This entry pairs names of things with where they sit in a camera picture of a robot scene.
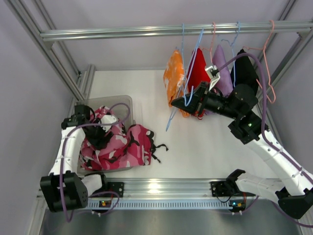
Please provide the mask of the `light blue wire hanger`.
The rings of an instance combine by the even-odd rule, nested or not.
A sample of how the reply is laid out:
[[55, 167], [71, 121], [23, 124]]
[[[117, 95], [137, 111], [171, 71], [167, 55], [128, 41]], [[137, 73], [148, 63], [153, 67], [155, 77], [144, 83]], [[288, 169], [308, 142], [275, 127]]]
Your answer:
[[[191, 64], [191, 60], [192, 60], [192, 56], [194, 56], [193, 58], [195, 59], [196, 57], [196, 53], [197, 53], [197, 49], [199, 48], [200, 46], [200, 42], [201, 42], [201, 39], [202, 39], [202, 36], [203, 36], [203, 33], [204, 33], [204, 28], [201, 29], [200, 31], [200, 34], [199, 34], [199, 37], [198, 37], [198, 40], [197, 40], [197, 43], [194, 47], [194, 50], [192, 51], [192, 54], [191, 54], [191, 58], [190, 58], [190, 61], [189, 61], [189, 65]], [[188, 88], [188, 82], [189, 82], [189, 76], [187, 76], [187, 73], [188, 73], [188, 70], [185, 69], [185, 86], [184, 86], [184, 89], [183, 89], [183, 95], [181, 96], [181, 98], [183, 98], [183, 108], [185, 107], [188, 107], [189, 104], [191, 103], [191, 100], [192, 98], [185, 98], [184, 97], [184, 90]], [[168, 119], [168, 122], [167, 122], [167, 125], [166, 125], [166, 132], [168, 131], [170, 125], [171, 125], [171, 121], [172, 119], [174, 118], [176, 112], [177, 112], [178, 108], [177, 107], [174, 107], [171, 111], [171, 114], [169, 116], [169, 119]]]

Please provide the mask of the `pink camouflage trousers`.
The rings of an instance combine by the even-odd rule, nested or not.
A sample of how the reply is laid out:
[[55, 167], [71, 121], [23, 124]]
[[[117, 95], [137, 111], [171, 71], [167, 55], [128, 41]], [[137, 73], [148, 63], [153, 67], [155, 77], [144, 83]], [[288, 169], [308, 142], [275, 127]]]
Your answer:
[[161, 162], [155, 155], [155, 133], [140, 124], [133, 124], [126, 131], [123, 123], [107, 130], [110, 141], [106, 148], [95, 149], [87, 140], [83, 140], [80, 150], [80, 167], [87, 171], [122, 170], [137, 166], [147, 166], [152, 160]]

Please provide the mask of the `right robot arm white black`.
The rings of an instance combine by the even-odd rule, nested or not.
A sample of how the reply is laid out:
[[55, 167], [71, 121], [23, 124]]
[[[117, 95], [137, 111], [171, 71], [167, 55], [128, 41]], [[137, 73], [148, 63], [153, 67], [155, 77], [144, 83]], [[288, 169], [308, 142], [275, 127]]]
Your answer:
[[231, 118], [233, 121], [228, 126], [231, 134], [254, 151], [277, 176], [265, 179], [237, 169], [224, 182], [231, 195], [245, 192], [261, 196], [277, 204], [293, 219], [300, 219], [312, 207], [312, 174], [277, 141], [264, 118], [252, 111], [258, 99], [250, 86], [240, 84], [224, 97], [210, 91], [206, 82], [201, 82], [187, 96], [191, 98], [188, 106], [183, 97], [174, 99], [171, 105], [191, 115], [206, 110]]

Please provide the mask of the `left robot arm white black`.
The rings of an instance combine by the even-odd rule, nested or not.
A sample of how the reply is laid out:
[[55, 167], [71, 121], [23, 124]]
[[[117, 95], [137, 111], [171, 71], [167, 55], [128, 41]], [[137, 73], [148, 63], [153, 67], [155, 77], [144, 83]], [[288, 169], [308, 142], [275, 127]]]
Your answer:
[[107, 187], [104, 173], [91, 173], [83, 178], [77, 174], [78, 160], [84, 140], [101, 143], [101, 138], [117, 122], [108, 114], [97, 117], [87, 105], [76, 105], [74, 114], [61, 124], [61, 143], [54, 165], [40, 180], [47, 206], [51, 212], [85, 208], [89, 196]]

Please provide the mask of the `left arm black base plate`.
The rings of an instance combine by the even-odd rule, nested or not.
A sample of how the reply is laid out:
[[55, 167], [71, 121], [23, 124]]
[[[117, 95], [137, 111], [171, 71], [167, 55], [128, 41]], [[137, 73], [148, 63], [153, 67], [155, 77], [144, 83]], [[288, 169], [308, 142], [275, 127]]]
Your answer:
[[103, 187], [98, 189], [96, 193], [100, 193], [100, 197], [111, 197], [117, 198], [115, 194], [111, 192], [115, 192], [118, 194], [120, 198], [123, 198], [124, 195], [124, 183], [123, 182], [108, 182]]

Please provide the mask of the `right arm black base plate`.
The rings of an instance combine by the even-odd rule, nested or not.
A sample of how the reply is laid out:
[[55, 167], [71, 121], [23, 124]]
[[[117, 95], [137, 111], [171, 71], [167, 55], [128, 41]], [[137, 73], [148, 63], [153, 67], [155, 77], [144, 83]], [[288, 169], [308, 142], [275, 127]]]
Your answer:
[[232, 182], [226, 180], [210, 182], [213, 197], [230, 197], [230, 196], [255, 196], [253, 193], [240, 191]]

